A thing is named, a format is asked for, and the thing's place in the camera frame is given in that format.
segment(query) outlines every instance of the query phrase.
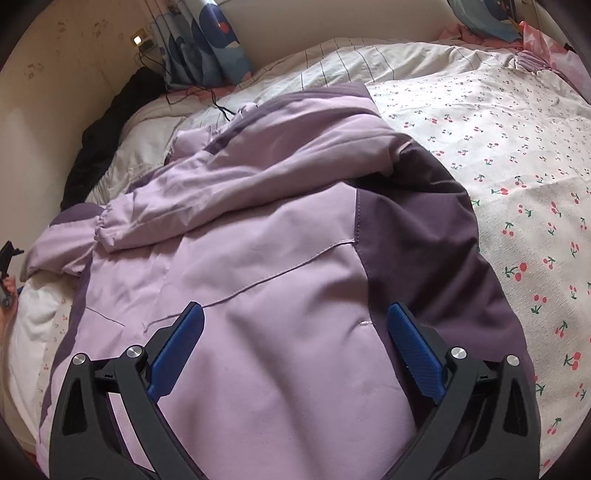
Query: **pink fabric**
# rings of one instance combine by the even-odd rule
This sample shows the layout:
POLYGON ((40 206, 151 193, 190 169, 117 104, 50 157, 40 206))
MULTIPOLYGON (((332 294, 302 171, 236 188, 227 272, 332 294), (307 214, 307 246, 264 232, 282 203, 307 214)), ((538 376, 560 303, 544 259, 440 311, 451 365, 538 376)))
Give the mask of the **pink fabric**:
POLYGON ((472 45, 482 45, 483 47, 490 48, 514 48, 516 50, 523 49, 523 42, 516 40, 514 42, 506 42, 498 38, 482 38, 473 33, 467 26, 458 23, 453 27, 446 28, 441 35, 439 40, 462 40, 472 45))

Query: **blue gripper pad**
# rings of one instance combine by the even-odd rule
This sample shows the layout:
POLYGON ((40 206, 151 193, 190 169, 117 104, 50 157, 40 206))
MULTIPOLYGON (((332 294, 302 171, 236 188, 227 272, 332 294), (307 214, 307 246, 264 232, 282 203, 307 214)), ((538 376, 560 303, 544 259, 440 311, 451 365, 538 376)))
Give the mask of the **blue gripper pad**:
POLYGON ((152 365, 148 395, 155 403, 160 397, 170 395, 191 352, 205 327, 205 315, 201 305, 187 313, 184 320, 162 348, 152 365))
POLYGON ((438 405, 445 395, 443 367, 404 309, 388 309, 388 331, 421 393, 438 405))

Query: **white fabric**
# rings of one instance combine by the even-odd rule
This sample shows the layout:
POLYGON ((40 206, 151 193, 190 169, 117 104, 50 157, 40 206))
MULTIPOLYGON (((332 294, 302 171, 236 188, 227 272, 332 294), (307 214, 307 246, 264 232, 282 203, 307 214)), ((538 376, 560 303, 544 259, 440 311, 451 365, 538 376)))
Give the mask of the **white fabric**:
MULTIPOLYGON (((53 361, 44 361, 44 356, 47 348, 55 354, 61 338, 54 331, 64 334, 67 330, 76 285, 77 279, 69 275, 37 273, 25 284, 16 319, 4 339, 2 403, 16 409, 34 440, 40 421, 40 390, 47 389, 53 361)), ((21 443, 30 441, 26 432, 18 433, 21 443)))
MULTIPOLYGON (((372 38, 336 38, 259 70, 219 104, 238 111, 245 103, 264 103, 282 93, 357 81, 384 82, 430 74, 467 72, 486 63, 514 67, 507 51, 476 51, 475 46, 395 43, 372 38)), ((122 142, 106 175, 88 202, 106 205, 136 179, 162 166, 179 129, 226 123, 220 110, 190 95, 160 98, 140 109, 125 125, 122 142)))

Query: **pink plastic bag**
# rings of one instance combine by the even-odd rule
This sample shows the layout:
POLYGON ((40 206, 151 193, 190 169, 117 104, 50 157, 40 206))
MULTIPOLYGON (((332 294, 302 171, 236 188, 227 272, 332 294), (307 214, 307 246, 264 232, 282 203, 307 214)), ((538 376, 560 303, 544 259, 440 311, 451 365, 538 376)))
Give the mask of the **pink plastic bag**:
POLYGON ((591 76, 580 57, 527 23, 521 22, 520 25, 523 27, 524 50, 532 52, 551 68, 560 71, 587 103, 591 103, 591 76))

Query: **metal screw cap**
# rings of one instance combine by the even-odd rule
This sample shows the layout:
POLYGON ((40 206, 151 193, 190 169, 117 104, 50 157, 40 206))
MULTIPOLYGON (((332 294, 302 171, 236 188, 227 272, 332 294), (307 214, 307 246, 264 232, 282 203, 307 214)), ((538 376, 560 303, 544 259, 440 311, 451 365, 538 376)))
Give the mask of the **metal screw cap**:
POLYGON ((509 355, 507 357, 507 363, 513 367, 517 367, 517 365, 519 365, 519 357, 515 355, 509 355))
POLYGON ((82 365, 84 362, 86 362, 86 355, 83 353, 79 353, 78 355, 75 355, 74 358, 72 359, 72 363, 74 365, 82 365))
POLYGON ((127 356, 129 358, 138 358, 142 354, 142 348, 139 345, 130 346, 127 349, 127 356))
POLYGON ((461 346, 455 346, 452 348, 452 357, 462 360, 467 357, 466 351, 461 346))

